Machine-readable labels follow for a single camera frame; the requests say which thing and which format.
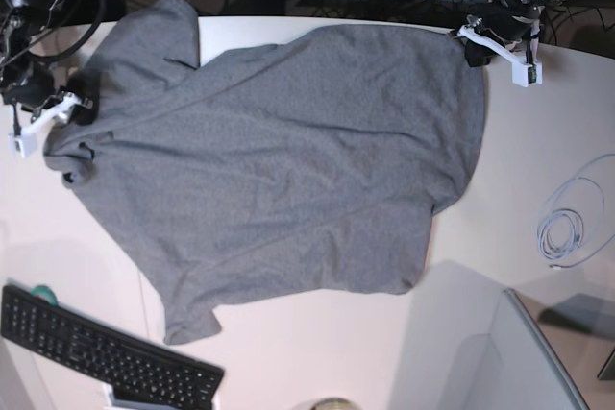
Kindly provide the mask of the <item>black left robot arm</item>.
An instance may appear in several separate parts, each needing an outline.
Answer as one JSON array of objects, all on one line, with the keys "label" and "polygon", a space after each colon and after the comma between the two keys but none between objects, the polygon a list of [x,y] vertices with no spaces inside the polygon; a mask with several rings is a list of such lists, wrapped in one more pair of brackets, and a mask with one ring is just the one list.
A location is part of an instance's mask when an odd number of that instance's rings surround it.
[{"label": "black left robot arm", "polygon": [[483,67],[495,56],[520,51],[521,63],[537,65],[540,17],[548,7],[567,0],[490,0],[475,6],[466,23],[456,31],[465,42],[465,59],[472,67]]}]

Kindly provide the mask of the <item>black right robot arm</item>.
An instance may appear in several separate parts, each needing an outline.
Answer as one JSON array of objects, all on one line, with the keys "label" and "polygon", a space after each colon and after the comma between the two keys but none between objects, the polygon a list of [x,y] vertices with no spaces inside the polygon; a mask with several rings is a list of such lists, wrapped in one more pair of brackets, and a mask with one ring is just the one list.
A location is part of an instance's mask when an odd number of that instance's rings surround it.
[{"label": "black right robot arm", "polygon": [[86,32],[67,49],[37,55],[31,49],[63,28],[85,6],[86,0],[1,0],[1,97],[13,113],[22,109],[36,122],[64,102],[61,118],[70,121],[74,107],[87,123],[96,105],[81,89],[55,87],[50,66],[70,58],[93,36],[107,12],[106,0],[93,0],[97,11]]}]

